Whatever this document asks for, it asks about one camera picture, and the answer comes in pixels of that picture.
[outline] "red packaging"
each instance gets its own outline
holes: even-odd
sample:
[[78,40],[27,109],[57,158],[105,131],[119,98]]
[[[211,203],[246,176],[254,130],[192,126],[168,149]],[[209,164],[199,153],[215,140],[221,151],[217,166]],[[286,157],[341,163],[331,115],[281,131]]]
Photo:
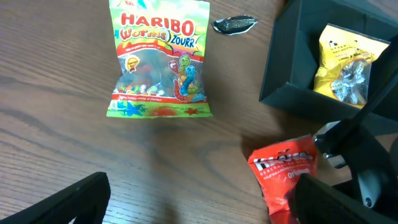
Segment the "red packaging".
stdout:
[[297,223],[288,199],[300,174],[317,174],[317,149],[310,135],[255,150],[248,164],[260,183],[273,224]]

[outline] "yellow candy bag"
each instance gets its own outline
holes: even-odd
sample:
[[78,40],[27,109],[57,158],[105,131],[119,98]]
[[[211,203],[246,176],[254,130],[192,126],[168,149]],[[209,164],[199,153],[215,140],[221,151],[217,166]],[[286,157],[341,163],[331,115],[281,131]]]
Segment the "yellow candy bag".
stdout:
[[389,44],[385,40],[328,24],[319,38],[320,67],[313,90],[362,108],[368,100],[371,63]]

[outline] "wood grain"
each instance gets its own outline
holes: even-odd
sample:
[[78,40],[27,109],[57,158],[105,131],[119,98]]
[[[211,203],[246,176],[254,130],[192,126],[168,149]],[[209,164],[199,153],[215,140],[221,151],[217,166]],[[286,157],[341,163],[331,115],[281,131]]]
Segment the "wood grain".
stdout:
[[[133,120],[105,117],[119,77],[106,0],[1,1],[0,219],[103,171],[112,190],[104,223],[267,223],[245,156],[322,124],[258,102],[284,2],[210,2],[211,21],[260,20],[236,37],[208,29],[214,117]],[[396,15],[393,1],[374,3]]]

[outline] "candy bag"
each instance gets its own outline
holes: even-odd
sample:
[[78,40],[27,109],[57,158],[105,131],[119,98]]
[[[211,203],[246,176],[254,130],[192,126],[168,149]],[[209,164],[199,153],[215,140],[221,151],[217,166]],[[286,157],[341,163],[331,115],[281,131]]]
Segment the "candy bag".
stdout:
[[289,199],[300,174],[317,174],[317,149],[310,135],[255,150],[248,164],[260,183],[273,224],[297,223]]
[[202,81],[210,3],[109,0],[122,75],[106,115],[209,117]]
[[389,44],[328,24],[319,38],[321,57],[314,91],[362,108],[368,100],[371,63]]

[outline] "wooden table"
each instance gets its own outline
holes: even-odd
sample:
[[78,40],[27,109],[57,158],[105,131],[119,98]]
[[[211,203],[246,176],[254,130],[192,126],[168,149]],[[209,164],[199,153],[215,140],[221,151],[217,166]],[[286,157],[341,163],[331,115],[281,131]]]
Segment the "wooden table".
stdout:
[[[398,15],[393,0],[371,1]],[[208,29],[204,74],[214,117],[134,120],[105,116],[119,78],[106,0],[1,1],[0,218],[103,171],[112,190],[104,223],[267,221],[245,156],[323,124],[258,102],[283,1],[210,2],[211,21],[260,20],[234,37]],[[320,178],[328,183],[349,178],[326,170]]]

